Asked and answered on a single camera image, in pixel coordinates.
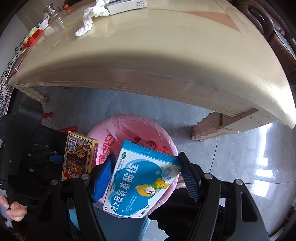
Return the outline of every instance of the carved table leg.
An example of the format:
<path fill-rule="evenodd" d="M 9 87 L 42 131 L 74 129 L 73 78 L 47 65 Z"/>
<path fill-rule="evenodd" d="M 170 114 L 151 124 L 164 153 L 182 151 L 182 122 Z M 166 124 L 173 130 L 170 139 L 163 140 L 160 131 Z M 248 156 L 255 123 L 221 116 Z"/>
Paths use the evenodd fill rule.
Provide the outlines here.
<path fill-rule="evenodd" d="M 31 97 L 34 100 L 39 101 L 42 104 L 46 104 L 48 97 L 44 96 L 44 94 L 40 93 L 37 90 L 34 90 L 32 87 L 15 87 L 19 91 L 25 93 L 27 96 Z"/>
<path fill-rule="evenodd" d="M 192 127 L 192 140 L 203 141 L 236 134 L 274 121 L 272 117 L 257 109 L 251 109 L 237 117 L 213 112 Z"/>

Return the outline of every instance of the tissue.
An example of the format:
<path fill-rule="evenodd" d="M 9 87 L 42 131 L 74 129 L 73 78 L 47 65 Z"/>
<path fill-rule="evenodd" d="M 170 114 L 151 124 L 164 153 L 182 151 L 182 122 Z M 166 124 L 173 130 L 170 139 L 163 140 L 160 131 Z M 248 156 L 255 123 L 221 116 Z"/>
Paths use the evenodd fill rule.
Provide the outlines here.
<path fill-rule="evenodd" d="M 110 0 L 96 0 L 96 4 L 93 7 L 89 7 L 84 10 L 83 14 L 83 26 L 75 33 L 76 37 L 84 35 L 87 31 L 91 29 L 92 26 L 92 17 L 102 17 L 108 16 L 110 13 L 105 8 Z"/>
<path fill-rule="evenodd" d="M 44 14 L 44 19 L 41 23 L 38 24 L 38 28 L 40 30 L 44 30 L 48 26 L 49 15 L 47 13 Z"/>

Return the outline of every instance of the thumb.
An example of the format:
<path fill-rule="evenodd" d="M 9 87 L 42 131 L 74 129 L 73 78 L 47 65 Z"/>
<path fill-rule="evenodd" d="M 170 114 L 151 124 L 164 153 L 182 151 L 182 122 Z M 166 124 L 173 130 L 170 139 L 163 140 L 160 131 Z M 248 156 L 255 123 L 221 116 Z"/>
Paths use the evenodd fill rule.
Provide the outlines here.
<path fill-rule="evenodd" d="M 0 205 L 5 207 L 6 209 L 8 209 L 8 207 L 9 207 L 5 196 L 1 192 L 0 192 Z"/>

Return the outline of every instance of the yellow cartoon mascot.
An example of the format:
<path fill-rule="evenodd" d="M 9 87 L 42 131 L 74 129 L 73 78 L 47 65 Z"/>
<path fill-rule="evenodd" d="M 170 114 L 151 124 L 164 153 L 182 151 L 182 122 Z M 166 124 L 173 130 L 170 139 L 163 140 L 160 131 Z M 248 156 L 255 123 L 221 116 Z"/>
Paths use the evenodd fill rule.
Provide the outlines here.
<path fill-rule="evenodd" d="M 158 189 L 167 189 L 169 183 L 166 183 L 161 178 L 158 178 L 152 185 L 142 184 L 136 186 L 138 194 L 144 197 L 150 197 L 157 193 Z"/>

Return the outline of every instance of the tiled floor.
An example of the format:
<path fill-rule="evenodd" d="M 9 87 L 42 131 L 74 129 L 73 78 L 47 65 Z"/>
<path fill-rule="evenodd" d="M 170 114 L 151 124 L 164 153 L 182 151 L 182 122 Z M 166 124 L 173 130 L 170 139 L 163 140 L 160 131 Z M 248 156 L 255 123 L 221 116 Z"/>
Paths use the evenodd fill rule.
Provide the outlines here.
<path fill-rule="evenodd" d="M 296 195 L 296 130 L 280 123 L 204 142 L 192 141 L 191 126 L 212 112 L 161 98 L 88 88 L 39 87 L 49 96 L 44 121 L 51 128 L 78 126 L 87 134 L 96 124 L 121 113 L 138 114 L 161 125 L 179 152 L 220 180 L 241 178 L 261 212 L 266 229 L 282 222 Z M 151 222 L 143 240 L 163 240 L 166 234 Z"/>

